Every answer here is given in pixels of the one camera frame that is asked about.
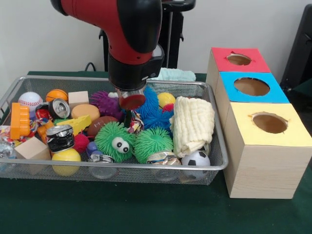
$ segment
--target orange basketball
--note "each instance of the orange basketball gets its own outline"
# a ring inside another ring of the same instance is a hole
[[[60,98],[60,99],[63,99],[64,101],[68,101],[67,93],[61,89],[51,90],[45,97],[45,101],[53,101],[56,98]]]

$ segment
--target purple puffer ball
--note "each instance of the purple puffer ball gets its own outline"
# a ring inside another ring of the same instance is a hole
[[[123,112],[120,109],[118,98],[110,98],[105,91],[98,91],[91,95],[91,105],[98,107],[102,116],[112,116],[119,121],[123,120]]]

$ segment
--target blue box lid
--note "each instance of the blue box lid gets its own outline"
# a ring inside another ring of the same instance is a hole
[[[220,72],[233,102],[289,103],[272,73]]]

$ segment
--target red box lid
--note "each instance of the red box lid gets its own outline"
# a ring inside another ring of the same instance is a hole
[[[270,68],[257,48],[211,48],[220,72],[266,72]]]

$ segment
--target brown football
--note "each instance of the brown football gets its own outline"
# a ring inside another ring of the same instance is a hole
[[[89,137],[95,137],[99,130],[108,122],[118,122],[118,120],[111,116],[103,116],[93,120],[88,128],[87,134]]]

